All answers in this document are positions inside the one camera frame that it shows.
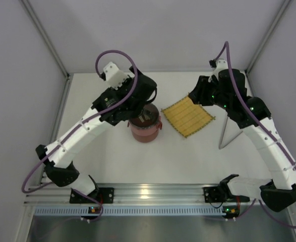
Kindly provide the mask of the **grey lunch box lid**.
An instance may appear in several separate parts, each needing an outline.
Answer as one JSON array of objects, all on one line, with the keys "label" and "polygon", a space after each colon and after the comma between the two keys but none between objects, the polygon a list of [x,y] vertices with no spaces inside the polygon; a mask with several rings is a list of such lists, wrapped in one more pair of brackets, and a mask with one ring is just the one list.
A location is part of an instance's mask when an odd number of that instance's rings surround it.
[{"label": "grey lunch box lid", "polygon": [[153,104],[146,104],[138,117],[129,120],[129,124],[139,130],[147,130],[159,123],[160,113],[158,108]]}]

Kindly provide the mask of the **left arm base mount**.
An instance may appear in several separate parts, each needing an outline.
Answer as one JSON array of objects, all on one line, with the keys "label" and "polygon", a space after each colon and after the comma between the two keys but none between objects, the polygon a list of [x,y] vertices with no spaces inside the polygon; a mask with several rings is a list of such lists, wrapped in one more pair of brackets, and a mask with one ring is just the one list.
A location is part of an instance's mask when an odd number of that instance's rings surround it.
[{"label": "left arm base mount", "polygon": [[[114,199],[114,188],[98,188],[95,191],[87,195],[88,197],[95,199],[101,204],[112,204]],[[70,194],[70,204],[90,204],[93,203],[92,200],[79,195],[74,190],[71,190]]]}]

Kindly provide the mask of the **pink lunch box tier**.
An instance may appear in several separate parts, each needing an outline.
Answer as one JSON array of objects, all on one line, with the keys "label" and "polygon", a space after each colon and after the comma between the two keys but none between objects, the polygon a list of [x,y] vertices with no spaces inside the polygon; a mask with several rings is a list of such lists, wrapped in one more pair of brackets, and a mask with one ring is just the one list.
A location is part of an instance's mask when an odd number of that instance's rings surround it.
[{"label": "pink lunch box tier", "polygon": [[162,121],[158,119],[155,124],[149,127],[138,127],[135,126],[132,122],[128,121],[127,127],[130,127],[131,132],[139,136],[148,136],[154,132],[158,132],[162,129]]}]

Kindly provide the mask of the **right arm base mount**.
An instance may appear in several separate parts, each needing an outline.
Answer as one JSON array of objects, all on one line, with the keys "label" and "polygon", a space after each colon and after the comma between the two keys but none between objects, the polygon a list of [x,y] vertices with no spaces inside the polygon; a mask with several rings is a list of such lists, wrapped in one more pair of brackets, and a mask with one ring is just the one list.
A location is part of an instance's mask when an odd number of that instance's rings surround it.
[{"label": "right arm base mount", "polygon": [[232,195],[227,188],[221,186],[204,187],[204,199],[206,203],[226,203],[226,202],[242,202],[250,201],[249,197]]}]

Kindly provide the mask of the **metal tongs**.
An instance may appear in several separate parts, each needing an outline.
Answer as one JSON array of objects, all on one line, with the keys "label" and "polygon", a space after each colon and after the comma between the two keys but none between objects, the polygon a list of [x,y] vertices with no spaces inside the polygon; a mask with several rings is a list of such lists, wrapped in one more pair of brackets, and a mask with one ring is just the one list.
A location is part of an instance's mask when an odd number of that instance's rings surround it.
[{"label": "metal tongs", "polygon": [[233,122],[228,116],[225,117],[223,127],[221,130],[218,149],[221,150],[234,141],[242,131],[237,124]]}]

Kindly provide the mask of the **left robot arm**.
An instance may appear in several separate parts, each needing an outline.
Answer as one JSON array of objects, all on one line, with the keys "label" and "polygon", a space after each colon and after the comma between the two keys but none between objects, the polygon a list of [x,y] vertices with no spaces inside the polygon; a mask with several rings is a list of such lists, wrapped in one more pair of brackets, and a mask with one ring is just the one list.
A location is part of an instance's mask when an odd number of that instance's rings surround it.
[{"label": "left robot arm", "polygon": [[63,136],[47,146],[36,148],[47,177],[58,187],[69,187],[84,195],[98,193],[94,179],[79,173],[73,159],[104,131],[120,122],[137,118],[143,107],[155,99],[156,82],[133,67],[130,71],[134,77],[121,71],[116,64],[109,63],[102,73],[102,79],[109,87]]}]

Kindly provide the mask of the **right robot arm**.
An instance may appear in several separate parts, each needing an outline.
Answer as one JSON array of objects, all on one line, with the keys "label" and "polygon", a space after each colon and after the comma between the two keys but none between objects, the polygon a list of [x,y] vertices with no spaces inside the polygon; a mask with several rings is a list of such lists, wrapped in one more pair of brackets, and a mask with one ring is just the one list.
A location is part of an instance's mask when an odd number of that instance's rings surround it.
[{"label": "right robot arm", "polygon": [[245,75],[233,69],[237,91],[233,88],[229,71],[217,75],[200,76],[195,88],[189,93],[194,104],[219,106],[251,140],[265,162],[270,179],[245,178],[232,174],[220,181],[218,189],[222,200],[236,196],[261,200],[270,210],[280,212],[296,202],[296,164],[291,164],[291,155],[278,135],[264,101],[247,94]]}]

